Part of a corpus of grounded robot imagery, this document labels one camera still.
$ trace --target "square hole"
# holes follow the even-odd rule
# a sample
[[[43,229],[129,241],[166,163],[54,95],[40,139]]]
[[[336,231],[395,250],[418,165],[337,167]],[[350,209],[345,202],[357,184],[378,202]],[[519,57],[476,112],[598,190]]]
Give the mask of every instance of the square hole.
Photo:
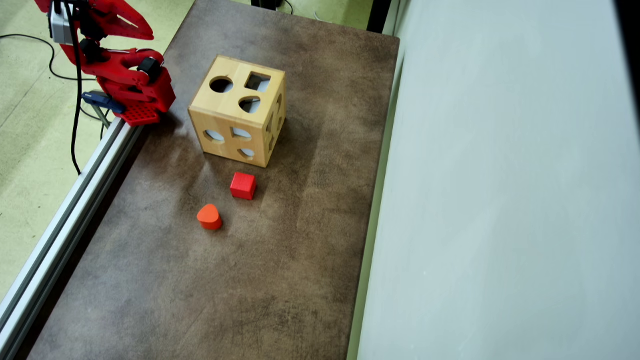
[[[271,76],[252,72],[251,75],[249,75],[249,79],[246,81],[246,85],[244,87],[259,92],[265,92],[267,91],[267,87],[269,86],[270,81]]]

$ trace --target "green floor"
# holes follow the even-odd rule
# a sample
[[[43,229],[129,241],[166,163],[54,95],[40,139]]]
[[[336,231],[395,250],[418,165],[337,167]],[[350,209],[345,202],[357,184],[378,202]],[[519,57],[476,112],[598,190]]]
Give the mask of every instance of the green floor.
[[[149,47],[165,51],[193,0],[129,0],[154,29],[155,40],[106,38],[110,49]],[[250,0],[238,0],[250,4]],[[294,15],[365,29],[372,0],[289,0]],[[290,13],[283,3],[278,11]],[[49,39],[46,16],[34,1],[0,2],[0,35]],[[75,67],[54,45],[54,70],[75,76]],[[76,83],[51,75],[50,49],[25,38],[0,40],[0,299],[31,254],[76,180],[70,139]],[[83,91],[98,89],[85,81]],[[100,122],[81,114],[76,152],[82,168],[100,141]]]

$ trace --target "wooden cube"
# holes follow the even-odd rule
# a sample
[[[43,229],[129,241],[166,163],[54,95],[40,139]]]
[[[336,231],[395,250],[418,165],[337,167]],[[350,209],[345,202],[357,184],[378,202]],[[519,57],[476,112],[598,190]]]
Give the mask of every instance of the wooden cube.
[[[267,167],[287,116],[284,71],[218,55],[189,116],[204,152]]]

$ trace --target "black cable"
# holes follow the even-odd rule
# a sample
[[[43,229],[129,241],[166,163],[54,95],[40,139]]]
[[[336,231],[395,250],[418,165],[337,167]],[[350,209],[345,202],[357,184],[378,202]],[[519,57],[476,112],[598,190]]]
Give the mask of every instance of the black cable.
[[[88,112],[86,112],[86,111],[85,111],[84,109],[82,109],[82,108],[80,108],[80,111],[81,111],[81,112],[83,112],[86,116],[90,117],[91,119],[95,119],[95,120],[101,121],[99,117],[97,117],[97,116],[93,116],[93,115],[89,114]]]
[[[67,12],[67,18],[69,19],[69,24],[71,25],[72,34],[71,40],[74,45],[74,56],[76,57],[76,79],[78,82],[78,94],[76,97],[76,116],[74,117],[74,128],[71,132],[71,160],[74,162],[74,167],[78,175],[80,175],[80,167],[78,167],[78,162],[76,161],[76,134],[78,131],[78,118],[80,117],[80,103],[82,101],[82,68],[80,65],[80,50],[78,49],[78,39],[76,33],[76,27],[73,23],[73,17],[71,16],[71,11],[69,10],[69,3],[67,0],[63,0],[65,3],[65,11]]]
[[[289,4],[289,6],[291,7],[291,15],[293,15],[293,6],[291,6],[291,3],[288,2],[288,0],[284,0],[284,2]]]
[[[1,35],[0,36],[0,38],[8,38],[8,37],[30,38],[30,39],[41,41],[41,42],[47,44],[47,46],[49,46],[51,48],[51,60],[49,60],[49,71],[51,71],[51,74],[53,74],[53,76],[55,76],[57,78],[64,79],[64,80],[73,80],[73,81],[77,80],[77,79],[74,79],[74,78],[68,78],[66,76],[58,75],[58,74],[56,74],[55,71],[53,71],[53,59],[55,59],[55,57],[56,57],[56,51],[48,41],[42,40],[41,38],[32,37],[30,35],[23,35],[23,34],[8,34],[8,35]],[[82,79],[82,81],[95,81],[95,79]]]

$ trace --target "heart-shaped block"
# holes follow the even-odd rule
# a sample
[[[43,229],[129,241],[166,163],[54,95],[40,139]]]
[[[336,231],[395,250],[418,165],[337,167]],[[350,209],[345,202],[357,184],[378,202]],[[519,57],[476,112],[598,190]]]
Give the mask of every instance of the heart-shaped block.
[[[198,221],[204,229],[215,230],[222,226],[222,218],[214,204],[207,204],[200,210]]]

